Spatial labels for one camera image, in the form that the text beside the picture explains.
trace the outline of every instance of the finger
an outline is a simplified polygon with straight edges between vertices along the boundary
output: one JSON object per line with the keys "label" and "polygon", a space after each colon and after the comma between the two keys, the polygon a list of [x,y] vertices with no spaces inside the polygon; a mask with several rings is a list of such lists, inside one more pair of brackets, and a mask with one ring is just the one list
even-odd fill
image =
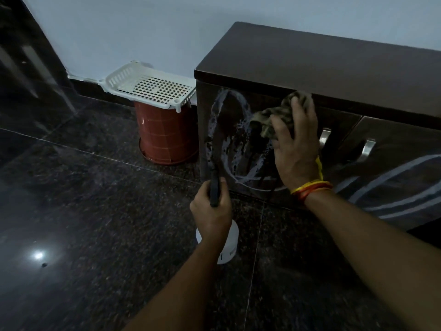
{"label": "finger", "polygon": [[294,119],[294,140],[300,143],[305,142],[308,138],[309,121],[297,97],[292,98],[291,109],[292,118]]}
{"label": "finger", "polygon": [[273,149],[274,150],[280,149],[280,143],[279,143],[279,141],[277,139],[272,139],[271,143],[273,144]]}
{"label": "finger", "polygon": [[315,104],[314,100],[311,99],[309,102],[309,106],[306,110],[306,115],[308,116],[309,125],[310,125],[310,135],[311,137],[317,137],[317,126],[318,126],[318,120],[317,120],[317,114],[315,113]]}
{"label": "finger", "polygon": [[279,116],[276,115],[271,115],[270,119],[274,131],[276,133],[277,139],[279,141],[279,147],[283,148],[285,146],[289,146],[292,143],[292,138],[286,124],[282,121],[282,119]]}
{"label": "finger", "polygon": [[227,180],[224,177],[219,179],[220,181],[220,204],[225,204],[230,201],[230,192],[228,191]]}
{"label": "finger", "polygon": [[209,188],[210,188],[210,180],[204,181],[204,183],[201,185],[201,188],[199,188],[199,190],[195,196],[195,200],[206,199],[207,201],[209,201],[209,199],[208,199],[208,189]]}

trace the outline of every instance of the dark door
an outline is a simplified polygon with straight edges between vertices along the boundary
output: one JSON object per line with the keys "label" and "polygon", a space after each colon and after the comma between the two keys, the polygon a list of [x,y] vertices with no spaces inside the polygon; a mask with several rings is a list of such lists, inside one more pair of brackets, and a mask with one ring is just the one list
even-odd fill
{"label": "dark door", "polygon": [[441,214],[441,131],[363,117],[325,177],[334,190],[403,229]]}
{"label": "dark door", "polygon": [[[279,105],[281,98],[202,82],[197,82],[197,96],[202,180],[209,179],[209,161],[212,161],[227,178],[231,190],[294,206],[278,178],[271,142],[254,134],[249,123],[253,113]],[[360,116],[322,107],[316,110],[325,160]]]}

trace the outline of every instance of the cleaning cloth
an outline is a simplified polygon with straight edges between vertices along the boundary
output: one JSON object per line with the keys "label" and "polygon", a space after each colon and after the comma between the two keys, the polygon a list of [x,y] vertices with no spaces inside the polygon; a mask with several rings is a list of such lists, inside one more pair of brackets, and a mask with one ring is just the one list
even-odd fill
{"label": "cleaning cloth", "polygon": [[260,135],[262,138],[277,139],[273,125],[269,119],[271,115],[277,115],[282,119],[282,121],[285,122],[291,135],[294,135],[294,120],[292,119],[291,99],[295,96],[299,99],[299,103],[303,109],[306,110],[311,100],[311,94],[295,91],[294,93],[291,93],[285,97],[280,106],[267,108],[263,111],[258,111],[255,113],[251,118],[251,127],[260,127],[261,125],[262,132]]}

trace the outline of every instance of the white plastic tray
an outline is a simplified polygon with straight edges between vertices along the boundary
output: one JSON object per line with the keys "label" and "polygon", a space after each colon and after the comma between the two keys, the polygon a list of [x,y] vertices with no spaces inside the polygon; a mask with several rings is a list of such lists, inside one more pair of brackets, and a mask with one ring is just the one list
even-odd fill
{"label": "white plastic tray", "polygon": [[98,82],[105,92],[163,109],[176,109],[196,92],[196,81],[132,61]]}

